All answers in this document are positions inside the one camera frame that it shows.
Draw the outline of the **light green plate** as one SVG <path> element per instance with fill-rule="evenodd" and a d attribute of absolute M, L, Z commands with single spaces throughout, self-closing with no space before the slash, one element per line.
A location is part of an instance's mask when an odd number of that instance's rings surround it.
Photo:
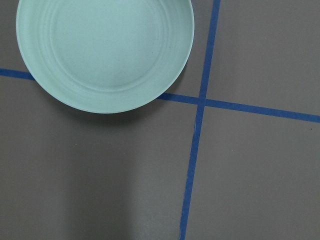
<path fill-rule="evenodd" d="M 193 45 L 189 0 L 21 0 L 16 37 L 36 82 L 78 110 L 139 108 L 182 73 Z"/>

